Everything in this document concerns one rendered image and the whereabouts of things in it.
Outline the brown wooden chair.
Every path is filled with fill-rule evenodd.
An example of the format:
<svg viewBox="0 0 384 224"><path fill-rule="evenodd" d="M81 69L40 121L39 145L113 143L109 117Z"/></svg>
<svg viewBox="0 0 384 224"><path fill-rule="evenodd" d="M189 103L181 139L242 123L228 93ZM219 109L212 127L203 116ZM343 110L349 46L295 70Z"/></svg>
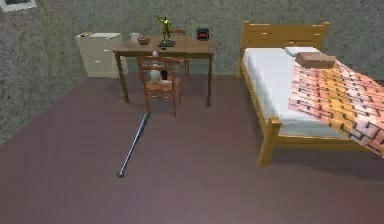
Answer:
<svg viewBox="0 0 384 224"><path fill-rule="evenodd" d="M168 69L168 79L161 80L154 84L149 76L151 70L162 70L165 68L165 58L170 59L170 67ZM157 98L160 101L170 99L172 102L172 113L176 115L176 99L181 99L181 79L171 73L171 57L155 57L155 56L139 56L138 66L139 75L144 90L145 107L148 113L150 109L150 99Z"/></svg>
<svg viewBox="0 0 384 224"><path fill-rule="evenodd" d="M172 36L185 36L185 29L174 29L171 31ZM189 67L190 60L188 58L174 58L173 59L173 68L174 69L183 69L186 78L189 78Z"/></svg>

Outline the white teddy bear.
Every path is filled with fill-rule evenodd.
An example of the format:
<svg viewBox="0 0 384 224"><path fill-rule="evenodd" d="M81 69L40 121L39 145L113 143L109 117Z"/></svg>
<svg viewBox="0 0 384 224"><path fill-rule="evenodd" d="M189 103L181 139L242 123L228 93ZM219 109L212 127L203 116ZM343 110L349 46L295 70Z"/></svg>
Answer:
<svg viewBox="0 0 384 224"><path fill-rule="evenodd" d="M149 72L150 79L154 84L158 83L161 80L167 80L168 79L168 69L170 67L170 59L169 58L165 58L164 66L165 66L165 68L162 70L151 70Z"/></svg>

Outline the brown wooden table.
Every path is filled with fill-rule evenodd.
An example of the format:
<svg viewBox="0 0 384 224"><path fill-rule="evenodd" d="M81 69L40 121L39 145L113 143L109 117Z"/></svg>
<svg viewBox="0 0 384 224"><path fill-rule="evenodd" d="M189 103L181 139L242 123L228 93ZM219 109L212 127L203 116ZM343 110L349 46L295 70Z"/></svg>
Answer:
<svg viewBox="0 0 384 224"><path fill-rule="evenodd" d="M125 102L129 102L129 95L125 82L125 75L122 68L121 58L151 56L154 51L157 51L159 56L186 57L190 59L208 60L209 67L207 78L206 105L210 107L213 77L213 58L215 54L214 42L212 40L199 41L193 37L181 36L176 38L176 44L174 47L167 47L165 50L161 50L159 47L161 41L162 38L160 36L151 36L147 45L140 45L138 43L132 43L131 41L122 41L120 44L112 48L118 68L120 85Z"/></svg>

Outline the blue baseball bat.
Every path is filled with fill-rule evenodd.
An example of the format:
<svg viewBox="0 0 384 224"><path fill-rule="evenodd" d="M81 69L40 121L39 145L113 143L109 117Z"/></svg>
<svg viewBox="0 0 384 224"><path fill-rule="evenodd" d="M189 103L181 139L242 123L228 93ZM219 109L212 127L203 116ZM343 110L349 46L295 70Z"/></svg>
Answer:
<svg viewBox="0 0 384 224"><path fill-rule="evenodd" d="M136 145L137 145L137 143L138 143L138 141L139 141L141 135L142 135L143 132L144 132L145 126L146 126L146 124L147 124L149 118L150 118L150 114L149 114L149 113L145 113L145 114L143 115L143 117L142 117L142 119L141 119L141 122L140 122L140 124L139 124L139 126L138 126L138 129L137 129L137 131L136 131L135 137L134 137L134 139L133 139L133 141L132 141L132 144L131 144L131 146L130 146L130 149L129 149L129 151L128 151L126 157L125 157L125 160L124 160L124 162L123 162L123 164L122 164L120 170L117 172L117 176L118 176L119 178L123 178L123 177L124 177L124 175L125 175L125 170L126 170L126 167L127 167L127 165L128 165L128 162L129 162L129 160L130 160L130 158L131 158L131 156L132 156L132 154L133 154L133 151L134 151L134 149L135 149L135 147L136 147Z"/></svg>

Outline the yellow wooden bed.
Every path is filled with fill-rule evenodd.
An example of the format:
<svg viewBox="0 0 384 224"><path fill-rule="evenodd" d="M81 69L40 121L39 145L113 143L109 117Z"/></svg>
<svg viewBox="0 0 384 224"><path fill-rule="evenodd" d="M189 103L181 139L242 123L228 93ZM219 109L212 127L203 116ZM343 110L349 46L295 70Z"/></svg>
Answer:
<svg viewBox="0 0 384 224"><path fill-rule="evenodd" d="M329 24L271 25L243 24L239 75L246 82L264 140L258 156L261 166L269 164L273 149L364 151L369 150L336 130L288 108L295 57L285 47L314 47L322 53Z"/></svg>

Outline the golden statue on black base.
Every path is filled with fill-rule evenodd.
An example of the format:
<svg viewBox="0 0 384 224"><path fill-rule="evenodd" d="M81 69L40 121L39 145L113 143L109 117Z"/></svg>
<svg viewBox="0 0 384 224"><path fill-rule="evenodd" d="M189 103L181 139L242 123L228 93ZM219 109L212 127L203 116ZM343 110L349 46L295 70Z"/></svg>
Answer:
<svg viewBox="0 0 384 224"><path fill-rule="evenodd" d="M175 42L171 39L171 21L166 17L160 18L159 16L156 16L156 18L162 24L163 40L159 43L159 47L174 47Z"/></svg>

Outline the cream chest of drawers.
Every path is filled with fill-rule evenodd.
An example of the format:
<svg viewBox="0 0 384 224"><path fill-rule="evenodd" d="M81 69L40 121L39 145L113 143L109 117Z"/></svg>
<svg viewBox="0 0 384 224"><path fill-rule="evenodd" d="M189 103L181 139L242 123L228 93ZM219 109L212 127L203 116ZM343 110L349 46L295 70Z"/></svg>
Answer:
<svg viewBox="0 0 384 224"><path fill-rule="evenodd" d="M75 39L89 78L120 78L113 53L122 43L120 33L82 33Z"/></svg>

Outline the white pillow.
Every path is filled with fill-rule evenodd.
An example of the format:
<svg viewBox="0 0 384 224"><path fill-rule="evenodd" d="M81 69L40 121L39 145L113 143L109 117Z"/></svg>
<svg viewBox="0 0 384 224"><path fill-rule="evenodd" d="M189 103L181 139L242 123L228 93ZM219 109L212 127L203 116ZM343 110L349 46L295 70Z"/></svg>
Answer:
<svg viewBox="0 0 384 224"><path fill-rule="evenodd" d="M299 46L294 46L294 47L285 47L284 50L286 53L292 57L295 57L298 53L313 53L313 52L318 52L317 48L314 47L299 47Z"/></svg>

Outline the brown box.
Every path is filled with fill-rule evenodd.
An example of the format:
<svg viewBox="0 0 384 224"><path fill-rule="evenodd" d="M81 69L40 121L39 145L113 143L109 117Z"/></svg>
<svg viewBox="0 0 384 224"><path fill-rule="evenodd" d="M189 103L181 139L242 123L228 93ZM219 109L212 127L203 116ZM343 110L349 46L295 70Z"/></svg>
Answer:
<svg viewBox="0 0 384 224"><path fill-rule="evenodd" d="M336 57L321 52L299 52L295 61L304 68L331 69Z"/></svg>

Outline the orange patterned blanket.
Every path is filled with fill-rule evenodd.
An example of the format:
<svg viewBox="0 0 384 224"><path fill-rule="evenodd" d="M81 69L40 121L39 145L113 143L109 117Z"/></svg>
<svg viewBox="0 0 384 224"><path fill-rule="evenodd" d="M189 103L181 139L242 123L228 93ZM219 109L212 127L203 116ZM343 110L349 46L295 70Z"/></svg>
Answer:
<svg viewBox="0 0 384 224"><path fill-rule="evenodd" d="M306 114L384 158L384 87L337 61L293 68L288 108Z"/></svg>

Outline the framed wall picture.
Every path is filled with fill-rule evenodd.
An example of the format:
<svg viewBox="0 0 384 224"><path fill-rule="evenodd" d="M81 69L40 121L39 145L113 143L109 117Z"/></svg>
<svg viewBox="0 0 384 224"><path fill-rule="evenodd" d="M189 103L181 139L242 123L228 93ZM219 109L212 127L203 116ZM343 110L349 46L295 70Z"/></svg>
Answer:
<svg viewBox="0 0 384 224"><path fill-rule="evenodd" d="M3 12L26 10L36 6L36 0L0 0L0 8Z"/></svg>

